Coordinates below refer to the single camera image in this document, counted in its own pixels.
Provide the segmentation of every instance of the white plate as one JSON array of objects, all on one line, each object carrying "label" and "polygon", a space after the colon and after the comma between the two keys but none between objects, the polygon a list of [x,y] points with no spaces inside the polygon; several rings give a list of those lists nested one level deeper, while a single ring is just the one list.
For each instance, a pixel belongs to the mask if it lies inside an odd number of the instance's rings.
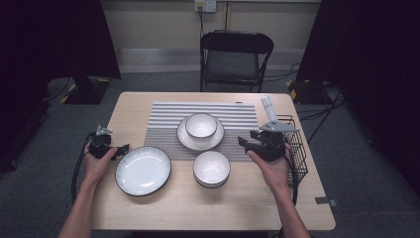
[{"label": "white plate", "polygon": [[197,113],[188,117],[185,122],[186,131],[194,137],[209,137],[217,130],[217,121],[212,115]]},{"label": "white plate", "polygon": [[189,148],[194,151],[206,151],[215,146],[217,146],[223,139],[223,135],[225,134],[225,129],[223,129],[222,123],[214,117],[217,122],[217,129],[216,132],[209,137],[205,138],[197,138],[189,135],[189,133],[185,129],[185,122],[188,120],[189,117],[185,117],[178,125],[178,129],[176,134],[178,136],[178,140],[184,145],[186,148]]},{"label": "white plate", "polygon": [[115,172],[118,187],[133,196],[149,195],[170,176],[170,159],[156,147],[137,148],[121,159]]},{"label": "white plate", "polygon": [[230,171],[228,159],[219,152],[204,152],[194,161],[195,179],[206,187],[222,185],[228,179]]}]

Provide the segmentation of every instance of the gray striped mat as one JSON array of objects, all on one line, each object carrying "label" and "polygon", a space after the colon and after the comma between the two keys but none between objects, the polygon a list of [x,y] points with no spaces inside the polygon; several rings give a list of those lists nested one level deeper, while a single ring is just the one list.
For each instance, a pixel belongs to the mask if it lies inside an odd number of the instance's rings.
[{"label": "gray striped mat", "polygon": [[192,161],[203,152],[184,147],[178,140],[178,124],[194,113],[208,113],[223,124],[225,135],[216,147],[210,149],[225,155],[229,161],[250,161],[238,136],[250,139],[250,130],[258,129],[256,108],[245,103],[154,102],[146,134],[145,146],[158,147],[171,160]]}]

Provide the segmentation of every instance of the wooden table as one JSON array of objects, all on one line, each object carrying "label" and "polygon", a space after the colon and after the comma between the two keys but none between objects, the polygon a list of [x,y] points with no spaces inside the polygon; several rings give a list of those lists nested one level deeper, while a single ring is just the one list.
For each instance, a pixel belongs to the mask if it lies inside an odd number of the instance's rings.
[{"label": "wooden table", "polygon": [[[261,103],[264,94],[204,92],[124,92],[108,128],[113,146],[130,143],[131,150],[145,142],[154,101],[244,102],[256,107],[259,125],[268,118]],[[301,128],[291,98],[271,94],[277,114],[292,115]],[[335,220],[329,204],[317,204],[325,191],[301,131],[308,175],[299,186],[297,210],[308,230],[332,230]],[[275,201],[253,162],[232,162],[228,181],[218,188],[205,188],[193,177],[191,161],[172,161],[166,185],[149,196],[129,196],[118,188],[111,162],[100,181],[93,202],[93,229],[122,230],[279,230]]]}]

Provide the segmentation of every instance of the gray carpet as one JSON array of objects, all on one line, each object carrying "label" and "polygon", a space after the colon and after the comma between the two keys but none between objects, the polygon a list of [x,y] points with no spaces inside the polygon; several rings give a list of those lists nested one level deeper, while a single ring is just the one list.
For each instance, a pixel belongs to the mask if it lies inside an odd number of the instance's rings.
[{"label": "gray carpet", "polygon": [[[0,237],[56,237],[71,208],[71,176],[81,144],[96,126],[107,125],[120,93],[199,90],[198,71],[122,76],[123,80],[112,81],[100,105],[59,104],[63,93],[50,101],[44,123],[20,153],[18,169],[0,174]],[[285,81],[267,82],[262,92],[288,93]],[[65,78],[52,81],[50,94],[59,93],[65,83]],[[210,84],[208,90],[248,88]],[[337,89],[329,88],[329,93],[335,97]],[[316,113],[304,111],[325,108],[296,105],[300,118]],[[302,121],[308,139],[321,119]],[[338,202],[332,207],[336,228],[312,232],[314,237],[420,237],[419,199],[393,165],[369,144],[364,125],[349,107],[332,111],[311,140],[310,149],[327,196]],[[95,231],[93,237],[131,234]]]}]

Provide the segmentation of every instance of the chair backrest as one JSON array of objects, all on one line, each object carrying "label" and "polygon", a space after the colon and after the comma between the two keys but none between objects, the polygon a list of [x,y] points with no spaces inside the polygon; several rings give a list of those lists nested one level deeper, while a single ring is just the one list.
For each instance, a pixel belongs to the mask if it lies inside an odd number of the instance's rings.
[{"label": "chair backrest", "polygon": [[262,34],[217,30],[205,34],[200,41],[200,49],[220,52],[237,52],[250,54],[271,54],[274,43]]}]

